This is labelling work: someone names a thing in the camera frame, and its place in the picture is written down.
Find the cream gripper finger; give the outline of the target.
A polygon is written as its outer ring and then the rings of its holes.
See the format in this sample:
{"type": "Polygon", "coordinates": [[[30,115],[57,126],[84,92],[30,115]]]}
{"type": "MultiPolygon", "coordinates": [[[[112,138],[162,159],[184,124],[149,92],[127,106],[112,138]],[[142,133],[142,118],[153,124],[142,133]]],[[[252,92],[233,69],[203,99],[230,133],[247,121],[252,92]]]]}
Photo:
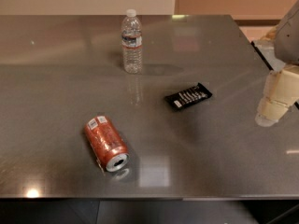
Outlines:
{"type": "Polygon", "coordinates": [[[255,121],[259,126],[271,127],[287,113],[289,108],[284,104],[262,98],[257,107],[255,121]]]}
{"type": "Polygon", "coordinates": [[[299,100],[299,66],[287,64],[266,78],[263,95],[270,101],[292,106],[299,100]]]}

